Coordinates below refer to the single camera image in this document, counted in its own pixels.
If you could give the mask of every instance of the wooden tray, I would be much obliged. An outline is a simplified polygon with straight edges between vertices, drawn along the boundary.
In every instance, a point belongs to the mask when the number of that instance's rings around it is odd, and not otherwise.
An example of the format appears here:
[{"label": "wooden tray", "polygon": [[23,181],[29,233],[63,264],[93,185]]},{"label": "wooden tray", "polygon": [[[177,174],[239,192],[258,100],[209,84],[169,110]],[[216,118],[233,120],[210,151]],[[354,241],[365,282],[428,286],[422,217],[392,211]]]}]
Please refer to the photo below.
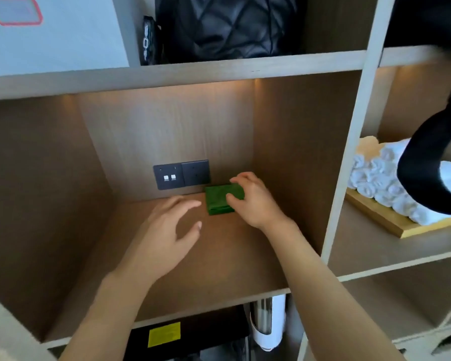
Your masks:
[{"label": "wooden tray", "polygon": [[385,207],[374,199],[368,199],[350,188],[347,188],[346,199],[369,218],[399,238],[411,237],[451,226],[451,218],[446,218],[430,225],[417,224],[408,217],[398,214],[392,208]]}]

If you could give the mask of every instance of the hand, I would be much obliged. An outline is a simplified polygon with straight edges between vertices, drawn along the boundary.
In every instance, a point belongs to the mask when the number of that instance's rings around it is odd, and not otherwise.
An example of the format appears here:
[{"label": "hand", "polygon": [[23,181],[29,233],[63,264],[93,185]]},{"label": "hand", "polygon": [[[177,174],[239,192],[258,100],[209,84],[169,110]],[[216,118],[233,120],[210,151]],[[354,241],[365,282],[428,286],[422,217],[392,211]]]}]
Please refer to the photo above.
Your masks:
[{"label": "hand", "polygon": [[230,179],[244,189],[244,200],[226,195],[227,203],[250,225],[264,230],[267,224],[287,218],[272,198],[264,182],[253,172],[242,172]]},{"label": "hand", "polygon": [[202,222],[177,240],[175,228],[190,209],[200,206],[198,200],[173,196],[158,204],[140,226],[117,270],[127,273],[135,286],[145,291],[170,272],[186,256],[200,236]]}]

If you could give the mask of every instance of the pink outline drawing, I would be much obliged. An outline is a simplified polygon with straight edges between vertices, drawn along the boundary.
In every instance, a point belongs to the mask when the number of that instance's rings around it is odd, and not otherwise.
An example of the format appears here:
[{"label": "pink outline drawing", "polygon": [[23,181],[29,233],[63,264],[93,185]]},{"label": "pink outline drawing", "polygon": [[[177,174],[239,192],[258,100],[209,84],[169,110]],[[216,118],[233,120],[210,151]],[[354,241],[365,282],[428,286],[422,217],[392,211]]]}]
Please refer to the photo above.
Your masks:
[{"label": "pink outline drawing", "polygon": [[2,26],[30,26],[30,25],[40,25],[43,21],[43,16],[42,16],[42,12],[40,11],[40,7],[38,7],[38,4],[35,0],[31,0],[31,2],[33,3],[35,10],[37,12],[38,15],[38,20],[36,22],[8,22],[8,23],[3,23],[0,21],[0,25]]}]

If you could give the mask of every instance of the black quilted bag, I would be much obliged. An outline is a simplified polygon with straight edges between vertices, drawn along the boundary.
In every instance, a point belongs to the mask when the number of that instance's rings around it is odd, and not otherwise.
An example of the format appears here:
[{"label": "black quilted bag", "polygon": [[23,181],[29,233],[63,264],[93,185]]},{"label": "black quilted bag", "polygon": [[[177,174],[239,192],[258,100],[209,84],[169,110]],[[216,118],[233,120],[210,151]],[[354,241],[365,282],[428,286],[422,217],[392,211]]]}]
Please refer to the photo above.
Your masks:
[{"label": "black quilted bag", "polygon": [[296,0],[159,0],[157,22],[172,63],[276,56],[293,50],[297,4]]}]

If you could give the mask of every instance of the green wallet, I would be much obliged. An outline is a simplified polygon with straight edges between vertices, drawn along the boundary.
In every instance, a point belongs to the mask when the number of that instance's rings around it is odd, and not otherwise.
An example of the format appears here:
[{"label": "green wallet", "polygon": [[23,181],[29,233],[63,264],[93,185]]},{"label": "green wallet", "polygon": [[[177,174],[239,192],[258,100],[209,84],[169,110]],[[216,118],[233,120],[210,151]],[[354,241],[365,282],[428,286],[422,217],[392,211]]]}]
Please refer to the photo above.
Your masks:
[{"label": "green wallet", "polygon": [[229,184],[221,186],[206,186],[205,203],[209,215],[224,214],[233,212],[226,201],[226,194],[231,193],[237,199],[244,199],[244,190],[239,184]]}]

